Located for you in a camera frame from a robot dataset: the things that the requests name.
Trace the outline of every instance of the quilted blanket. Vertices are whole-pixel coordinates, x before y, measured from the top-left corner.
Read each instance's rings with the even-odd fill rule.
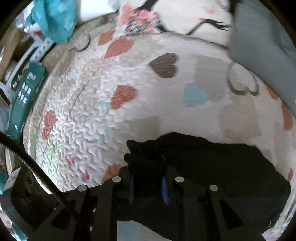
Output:
[[[59,57],[24,129],[28,153],[66,191],[116,175],[129,139],[175,131],[256,145],[292,186],[263,234],[276,240],[296,200],[296,126],[286,105],[215,44],[173,33],[115,39],[114,27],[81,32]]]

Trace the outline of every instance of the pillow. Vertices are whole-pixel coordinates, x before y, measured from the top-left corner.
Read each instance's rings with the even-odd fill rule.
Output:
[[[227,46],[228,0],[121,0],[115,37],[173,31]]]

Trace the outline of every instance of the green box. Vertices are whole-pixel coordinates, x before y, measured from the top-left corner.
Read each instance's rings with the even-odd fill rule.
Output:
[[[41,63],[30,62],[20,80],[20,87],[12,102],[6,135],[20,142],[29,111],[38,92],[48,77],[46,68]]]

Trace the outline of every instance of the black cable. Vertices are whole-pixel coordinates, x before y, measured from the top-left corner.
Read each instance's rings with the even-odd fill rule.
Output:
[[[10,139],[8,136],[0,132],[0,144],[12,151],[36,176],[45,184],[51,191],[54,197],[65,207],[66,210],[76,219],[80,224],[78,212],[74,209],[72,204],[67,200],[63,193],[57,188],[52,180],[44,173],[40,166],[29,156],[20,144]]]

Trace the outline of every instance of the black cloth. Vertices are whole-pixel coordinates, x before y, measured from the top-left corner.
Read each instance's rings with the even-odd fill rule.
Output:
[[[175,207],[163,203],[161,179],[167,165],[203,186],[216,184],[261,233],[273,227],[291,192],[290,183],[255,146],[212,143],[204,138],[169,133],[144,143],[130,140],[124,156],[134,175],[134,202],[119,220],[142,223],[176,240]]]

